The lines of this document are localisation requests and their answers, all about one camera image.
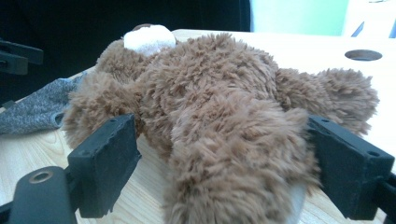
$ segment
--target wooden table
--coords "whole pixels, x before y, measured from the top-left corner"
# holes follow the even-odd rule
[[[198,37],[209,31],[176,30],[180,41]],[[373,128],[366,140],[396,156],[396,134],[393,115],[396,96],[396,42],[391,39],[358,39],[348,37],[270,35],[233,33],[251,46],[264,49],[275,56],[280,67],[293,67],[316,73],[329,67],[361,70],[373,76],[381,103],[370,123]],[[345,53],[353,49],[371,49],[382,54],[372,62],[353,61]],[[128,184],[114,206],[114,212],[101,219],[83,219],[79,223],[163,223],[162,192],[168,171],[144,137],[138,139],[143,159],[138,163]],[[67,166],[70,148],[64,132],[44,131],[26,135],[0,136],[0,204],[10,202],[17,181],[35,169],[49,165]],[[307,198],[300,223],[382,223],[385,215],[379,211],[374,221],[360,222],[344,219],[341,213],[322,192]]]

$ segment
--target teddy bear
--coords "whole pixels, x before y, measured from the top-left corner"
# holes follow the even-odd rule
[[[75,148],[133,113],[136,136],[171,170],[165,223],[296,223],[320,185],[308,115],[360,135],[377,104],[359,71],[302,73],[227,33],[178,42],[143,25],[111,43],[70,93],[64,130]]]

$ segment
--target gray fabric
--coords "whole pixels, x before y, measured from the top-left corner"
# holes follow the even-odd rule
[[[62,126],[68,93],[81,80],[59,78],[0,113],[0,134],[32,133]]]

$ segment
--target fluffy brown fur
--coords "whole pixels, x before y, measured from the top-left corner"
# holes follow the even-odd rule
[[[76,147],[104,121],[134,113],[169,164],[166,223],[283,223],[290,188],[318,185],[308,113],[366,133],[370,78],[278,69],[266,52],[210,35],[145,58],[112,43],[77,92],[64,129]]]

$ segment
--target dark background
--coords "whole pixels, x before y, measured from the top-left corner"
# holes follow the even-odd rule
[[[136,25],[169,30],[249,31],[249,0],[1,0],[0,37],[44,50],[28,75],[0,73],[0,104],[18,100],[58,77],[92,67],[109,43]]]

